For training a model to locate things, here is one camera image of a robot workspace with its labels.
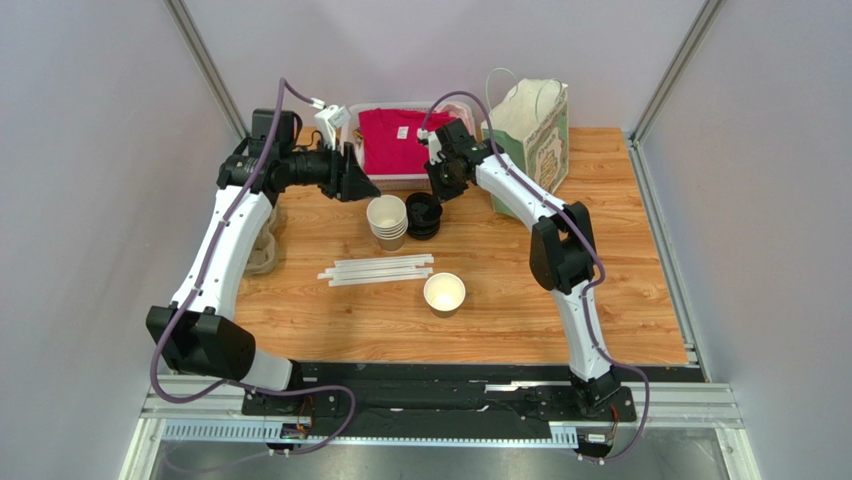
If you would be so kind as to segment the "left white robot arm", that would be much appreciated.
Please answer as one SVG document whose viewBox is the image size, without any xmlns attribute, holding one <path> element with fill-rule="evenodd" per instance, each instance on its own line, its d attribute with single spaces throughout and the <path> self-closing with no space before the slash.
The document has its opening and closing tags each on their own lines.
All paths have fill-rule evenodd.
<svg viewBox="0 0 852 480">
<path fill-rule="evenodd" d="M 296 113 L 254 111 L 250 136 L 220 166 L 214 213 L 186 279 L 167 306 L 152 307 L 146 317 L 158 356 L 170 369 L 250 390 L 302 388 L 297 362 L 264 352 L 235 323 L 236 298 L 255 243 L 286 188 L 316 185 L 341 202 L 380 196 L 353 144 L 336 138 L 350 117 L 337 105 L 319 111 L 320 140 L 310 150 L 296 144 L 302 127 Z"/>
</svg>

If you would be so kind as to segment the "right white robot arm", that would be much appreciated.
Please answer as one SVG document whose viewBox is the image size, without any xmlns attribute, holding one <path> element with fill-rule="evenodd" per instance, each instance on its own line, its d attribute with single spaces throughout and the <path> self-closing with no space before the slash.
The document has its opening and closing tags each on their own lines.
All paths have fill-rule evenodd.
<svg viewBox="0 0 852 480">
<path fill-rule="evenodd" d="M 434 131 L 418 129 L 416 138 L 429 151 L 424 168 L 440 202 L 476 185 L 527 228 L 529 268 L 551 294 L 569 343 L 576 401 L 586 409 L 599 408 L 617 392 L 620 381 L 603 342 L 595 305 L 595 269 L 601 262 L 586 206 L 565 203 L 548 193 L 502 147 L 491 139 L 477 140 L 460 120 Z"/>
</svg>

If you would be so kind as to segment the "single paper cup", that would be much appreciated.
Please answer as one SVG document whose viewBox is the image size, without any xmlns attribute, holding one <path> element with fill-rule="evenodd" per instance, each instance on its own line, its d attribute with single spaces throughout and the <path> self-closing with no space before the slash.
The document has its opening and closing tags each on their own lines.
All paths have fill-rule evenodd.
<svg viewBox="0 0 852 480">
<path fill-rule="evenodd" d="M 431 312 L 439 318 L 452 317 L 466 299 L 467 289 L 456 275 L 447 272 L 431 275 L 423 287 L 423 297 Z"/>
</svg>

